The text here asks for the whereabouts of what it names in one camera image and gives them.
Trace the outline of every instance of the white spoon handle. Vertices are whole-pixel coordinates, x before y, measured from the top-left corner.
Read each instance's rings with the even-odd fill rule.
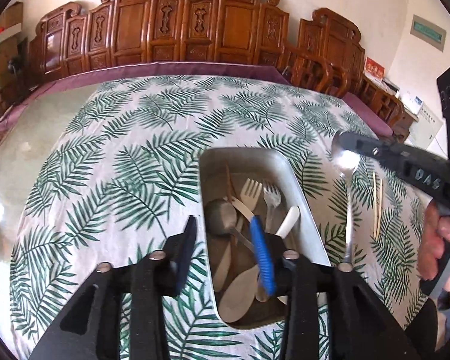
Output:
[[[297,206],[292,206],[288,210],[288,213],[283,220],[282,224],[278,228],[277,232],[275,233],[280,238],[285,238],[288,233],[292,230],[292,227],[295,225],[296,221],[300,218],[300,209]]]

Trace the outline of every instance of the spoon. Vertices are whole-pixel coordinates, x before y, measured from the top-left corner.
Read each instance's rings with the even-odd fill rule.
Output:
[[[285,238],[299,216],[300,209],[296,206],[291,207],[280,225],[277,235]],[[218,313],[224,322],[235,322],[247,313],[257,293],[258,274],[259,267],[254,265],[239,274],[228,286],[218,305]]]
[[[205,227],[210,234],[217,236],[233,234],[253,252],[253,244],[235,228],[237,214],[230,202],[224,199],[212,200],[205,206],[204,216]]]
[[[360,164],[360,154],[345,150],[339,143],[342,132],[338,130],[331,141],[331,161],[339,170],[340,176],[345,180],[347,194],[347,213],[345,227],[345,256],[342,262],[350,264],[353,269],[352,242],[353,242],[353,214],[352,214],[352,177]]]
[[[243,271],[230,284],[218,305],[218,314],[226,323],[238,321],[255,299],[258,285],[258,265]]]

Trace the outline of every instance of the toothpick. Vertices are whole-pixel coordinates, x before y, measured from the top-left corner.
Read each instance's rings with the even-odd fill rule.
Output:
[[[375,172],[373,172],[373,238],[377,234],[377,184]]]
[[[378,203],[378,225],[377,225],[377,237],[375,239],[378,239],[380,236],[380,223],[382,222],[382,198],[383,198],[383,179],[380,179],[380,196],[379,196],[379,203]]]

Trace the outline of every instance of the metal tray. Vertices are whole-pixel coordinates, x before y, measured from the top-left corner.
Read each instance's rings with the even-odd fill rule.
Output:
[[[281,190],[282,203],[275,210],[272,233],[277,231],[288,209],[294,205],[298,206],[300,219],[285,238],[285,245],[289,249],[301,252],[313,263],[330,266],[322,239],[293,169],[286,157],[276,150],[230,147],[212,148],[204,151],[199,159],[199,179],[203,206],[211,200],[223,198],[227,194],[226,163],[228,163],[231,178],[238,194],[247,178],[257,181],[267,180]],[[266,204],[263,195],[260,196],[254,213],[264,221]],[[242,228],[242,234],[250,239],[246,223]],[[227,238],[207,233],[210,282],[212,282],[211,273],[215,272],[227,243]],[[218,303],[228,285],[238,274],[254,266],[256,261],[253,254],[241,243],[238,243],[232,264],[223,290],[215,292],[214,310],[218,316]],[[285,305],[277,298],[271,298],[264,303],[255,300],[240,320],[228,325],[238,329],[252,329],[283,320],[285,313]]]

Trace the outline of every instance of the wooden chair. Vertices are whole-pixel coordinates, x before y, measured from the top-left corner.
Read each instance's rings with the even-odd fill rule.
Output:
[[[298,42],[300,48],[311,54],[323,56],[334,65],[335,86],[342,97],[347,92],[356,94],[365,64],[365,49],[360,45],[362,34],[358,27],[346,17],[328,8],[313,11],[312,20],[300,19]],[[348,88],[337,85],[344,71],[350,81]]]
[[[327,93],[332,86],[332,66],[321,56],[312,55],[304,49],[284,41],[278,70],[289,76],[293,86]]]
[[[348,74],[348,71],[343,66],[336,65],[332,62],[329,63],[333,70],[333,77],[332,77],[333,84],[330,87],[330,90],[327,92],[327,94],[333,95],[341,99],[350,89],[351,84],[350,76]]]
[[[356,95],[391,128],[405,115],[403,103],[393,92],[384,90],[365,75],[362,75]]]

